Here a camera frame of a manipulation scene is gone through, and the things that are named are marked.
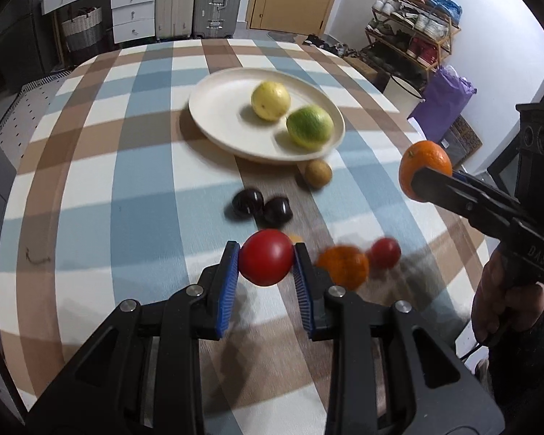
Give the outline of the person's right hand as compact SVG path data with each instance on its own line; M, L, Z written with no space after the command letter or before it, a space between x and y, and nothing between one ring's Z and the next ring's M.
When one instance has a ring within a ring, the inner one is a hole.
M486 345L496 332L525 331L544 313L544 288L537 283L513 287L499 245L482 269L472 307L472 327L478 343Z

